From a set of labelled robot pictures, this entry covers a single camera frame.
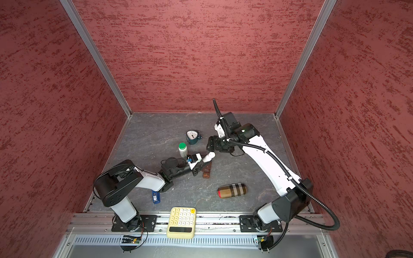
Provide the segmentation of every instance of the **black mounting plate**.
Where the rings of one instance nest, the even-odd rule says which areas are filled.
[[[153,232],[156,226],[156,219],[158,216],[156,215],[140,215],[141,220],[143,221],[144,228],[148,232]],[[140,232],[142,230],[141,227],[136,228],[136,230],[132,232]],[[125,223],[121,221],[121,219],[116,216],[115,220],[112,225],[112,232],[131,232],[128,231],[128,228]]]
[[[240,215],[241,232],[258,232],[252,223],[252,218],[252,215]],[[275,220],[271,222],[270,225],[273,232],[282,232],[282,226],[278,223],[278,221]]]

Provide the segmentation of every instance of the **metal corner post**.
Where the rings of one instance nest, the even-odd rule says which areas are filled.
[[[122,95],[122,92],[119,89],[115,79],[113,78],[109,68],[107,67],[103,57],[101,56],[101,54],[99,53],[99,50],[97,49],[95,43],[93,42],[93,39],[90,36],[88,30],[86,29],[86,26],[83,23],[79,13],[77,12],[76,7],[74,6],[72,0],[60,0],[60,2],[63,5],[63,8],[66,10],[67,15],[71,19],[73,25],[75,26],[77,32],[79,33],[86,47],[89,49],[90,54],[95,60],[104,78],[106,79],[107,83],[109,84],[110,88],[115,94],[116,99],[119,101],[119,104],[122,106],[123,110],[125,111],[125,114],[128,117],[130,117],[133,112],[131,108],[129,107],[128,103],[126,102],[125,97]]]
[[[317,17],[316,23],[310,33],[310,36],[307,40],[307,43],[301,53],[300,59],[298,60],[297,66],[295,67],[294,73],[291,76],[291,80],[285,89],[284,95],[278,105],[277,111],[275,111],[275,117],[280,118],[281,113],[287,104],[289,97],[291,96],[292,91],[294,90],[295,84],[300,78],[301,72],[303,71],[307,60],[309,59],[311,52],[313,51],[314,46],[317,43],[318,37],[321,34],[321,31],[324,28],[325,23],[327,22],[328,17],[330,16],[331,11],[336,3],[336,0],[325,0],[323,6],[321,7],[320,14]]]

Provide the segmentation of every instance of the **gray marble tabletop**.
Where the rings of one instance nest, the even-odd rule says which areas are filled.
[[[253,124],[271,150],[290,167],[282,140],[272,114],[235,114],[243,125]],[[116,152],[112,165],[130,159],[135,165],[152,172],[161,169],[161,160],[180,158],[178,145],[185,142],[190,129],[200,130],[203,138],[188,145],[188,153],[207,154],[208,137],[217,135],[214,124],[216,114],[196,113],[135,113]],[[241,153],[236,147],[236,154]],[[233,157],[229,153],[216,152],[209,179],[202,173],[196,177],[187,174],[173,180],[174,186],[161,193],[161,202],[153,204],[152,191],[135,188],[128,195],[139,211],[170,211],[174,206],[195,207],[198,212],[252,212],[259,206],[278,197],[274,186],[260,167],[247,154]],[[248,193],[243,196],[221,199],[217,194],[220,186],[244,183]],[[93,199],[91,211],[110,211],[100,200]]]

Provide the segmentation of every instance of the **calculator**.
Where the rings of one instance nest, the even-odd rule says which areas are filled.
[[[173,207],[169,215],[166,236],[169,238],[191,239],[195,235],[195,208]]]

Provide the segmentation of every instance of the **textured red wall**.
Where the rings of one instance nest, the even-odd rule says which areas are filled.
[[[0,3],[1,257],[50,257],[126,116],[58,0]]]
[[[413,2],[338,1],[281,116],[341,258],[413,251]]]
[[[133,111],[274,112],[324,0],[74,0]]]

